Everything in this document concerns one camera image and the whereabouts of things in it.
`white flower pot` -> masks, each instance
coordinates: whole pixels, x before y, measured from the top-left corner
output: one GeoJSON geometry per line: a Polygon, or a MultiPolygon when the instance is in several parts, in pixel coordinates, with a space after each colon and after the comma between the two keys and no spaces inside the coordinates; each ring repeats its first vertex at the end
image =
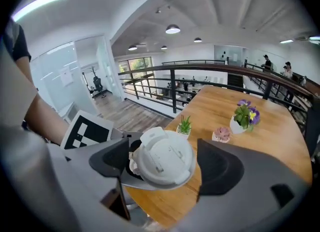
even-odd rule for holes
{"type": "Polygon", "coordinates": [[[240,134],[246,131],[246,129],[243,129],[242,126],[240,126],[235,120],[234,120],[234,115],[231,117],[230,120],[230,129],[233,134],[240,134]]]}
{"type": "Polygon", "coordinates": [[[228,138],[227,140],[222,140],[222,139],[218,138],[218,137],[216,136],[216,134],[213,132],[213,133],[212,133],[212,140],[213,140],[213,141],[217,141],[217,142],[222,142],[222,143],[228,143],[229,140],[230,140],[230,138],[228,138]]]}
{"type": "Polygon", "coordinates": [[[183,136],[185,139],[188,139],[188,137],[189,137],[189,135],[190,135],[190,132],[191,132],[191,128],[190,128],[190,130],[189,130],[188,135],[187,135],[187,134],[182,134],[181,131],[180,131],[180,125],[181,125],[181,124],[179,124],[179,125],[177,126],[177,128],[176,128],[176,133],[178,133],[179,135],[183,136]]]}

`wooden floor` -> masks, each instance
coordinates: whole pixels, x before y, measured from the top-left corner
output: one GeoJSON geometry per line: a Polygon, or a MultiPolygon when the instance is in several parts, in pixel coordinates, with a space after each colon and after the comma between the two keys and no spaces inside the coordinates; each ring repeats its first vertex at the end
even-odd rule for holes
{"type": "Polygon", "coordinates": [[[95,98],[96,106],[104,119],[113,121],[119,130],[145,132],[153,127],[165,128],[172,121],[130,100],[121,101],[110,92],[105,95],[95,98]]]}

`ceiling beam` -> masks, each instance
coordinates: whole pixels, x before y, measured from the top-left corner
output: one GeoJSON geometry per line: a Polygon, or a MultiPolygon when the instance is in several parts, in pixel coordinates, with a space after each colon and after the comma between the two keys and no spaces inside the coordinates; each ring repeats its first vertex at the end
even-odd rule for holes
{"type": "Polygon", "coordinates": [[[236,22],[236,25],[238,27],[241,27],[242,24],[244,23],[251,3],[252,3],[252,0],[242,0],[242,5],[240,7],[239,16],[236,22]]]}
{"type": "Polygon", "coordinates": [[[218,25],[220,23],[220,19],[219,19],[219,12],[217,10],[217,6],[216,6],[216,0],[205,0],[209,11],[212,14],[212,21],[213,24],[218,25]]]}
{"type": "Polygon", "coordinates": [[[283,37],[283,40],[285,39],[290,40],[300,36],[310,36],[312,34],[315,34],[315,33],[313,33],[313,30],[310,27],[304,27],[304,28],[298,28],[298,29],[286,31],[282,33],[281,36],[283,37]]]}
{"type": "Polygon", "coordinates": [[[188,14],[187,10],[181,7],[175,0],[167,0],[165,1],[167,6],[170,6],[170,9],[175,10],[176,12],[183,15],[194,27],[199,27],[198,22],[188,14]]]}
{"type": "Polygon", "coordinates": [[[151,20],[148,20],[146,18],[140,18],[137,20],[138,22],[141,22],[141,23],[145,23],[145,24],[149,24],[149,25],[153,25],[153,26],[159,26],[159,27],[166,27],[166,25],[163,25],[159,22],[155,22],[155,21],[151,21],[151,20]]]}
{"type": "Polygon", "coordinates": [[[282,4],[270,16],[268,16],[260,25],[258,25],[256,32],[262,32],[265,29],[269,28],[276,21],[282,18],[291,8],[292,8],[292,5],[289,5],[288,3],[282,4]]]}

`person's arm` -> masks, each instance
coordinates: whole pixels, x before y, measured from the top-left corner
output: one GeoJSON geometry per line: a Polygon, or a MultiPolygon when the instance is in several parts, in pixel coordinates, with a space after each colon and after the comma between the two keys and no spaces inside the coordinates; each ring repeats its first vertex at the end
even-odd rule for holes
{"type": "MultiPolygon", "coordinates": [[[[22,73],[32,82],[32,76],[29,65],[29,57],[21,57],[16,61],[16,65],[22,73]]],[[[30,128],[39,135],[50,141],[61,144],[68,124],[56,113],[40,96],[36,95],[31,103],[25,120],[30,128]]]]}

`window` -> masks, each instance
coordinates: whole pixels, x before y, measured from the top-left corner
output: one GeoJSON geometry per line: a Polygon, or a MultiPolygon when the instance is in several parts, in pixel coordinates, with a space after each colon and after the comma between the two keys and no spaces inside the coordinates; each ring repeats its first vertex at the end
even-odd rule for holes
{"type": "MultiPolygon", "coordinates": [[[[136,58],[136,59],[120,61],[120,62],[118,62],[118,65],[119,65],[119,70],[121,73],[126,72],[126,71],[134,71],[134,70],[138,70],[138,69],[144,69],[144,68],[148,68],[148,67],[153,66],[151,57],[136,58]]],[[[140,78],[142,76],[154,78],[153,73],[154,73],[153,71],[148,71],[148,72],[133,73],[132,75],[135,79],[140,78]]],[[[125,81],[129,81],[131,79],[130,74],[121,75],[121,77],[128,79],[125,81]]],[[[154,97],[148,93],[153,93],[153,92],[156,93],[156,89],[149,88],[147,86],[155,86],[155,81],[154,80],[143,80],[143,78],[142,78],[141,81],[138,81],[135,84],[136,90],[143,92],[143,93],[138,92],[139,95],[154,97]]],[[[127,92],[133,93],[132,90],[134,89],[134,87],[132,85],[126,85],[125,88],[127,89],[127,92]]]]}

